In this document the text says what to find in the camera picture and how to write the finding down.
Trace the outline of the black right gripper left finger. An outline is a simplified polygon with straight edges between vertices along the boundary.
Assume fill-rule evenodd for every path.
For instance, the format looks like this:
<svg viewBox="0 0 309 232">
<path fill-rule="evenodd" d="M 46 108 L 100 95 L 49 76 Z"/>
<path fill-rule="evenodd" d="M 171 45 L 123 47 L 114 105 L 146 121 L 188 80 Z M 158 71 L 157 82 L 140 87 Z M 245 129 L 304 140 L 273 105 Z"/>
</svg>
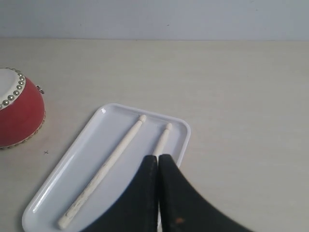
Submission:
<svg viewBox="0 0 309 232">
<path fill-rule="evenodd" d="M 158 219 L 157 157 L 143 158 L 116 202 L 84 232 L 155 232 Z"/>
</svg>

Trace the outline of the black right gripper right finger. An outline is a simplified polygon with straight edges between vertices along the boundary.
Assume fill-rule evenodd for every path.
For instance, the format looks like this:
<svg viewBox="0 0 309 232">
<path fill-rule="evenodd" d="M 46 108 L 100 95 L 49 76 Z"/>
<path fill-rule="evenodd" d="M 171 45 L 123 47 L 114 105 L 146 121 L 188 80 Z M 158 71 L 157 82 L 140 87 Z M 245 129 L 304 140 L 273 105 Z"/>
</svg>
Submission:
<svg viewBox="0 0 309 232">
<path fill-rule="evenodd" d="M 159 156 L 158 179 L 162 231 L 250 231 L 206 201 L 181 173 L 171 155 Z"/>
</svg>

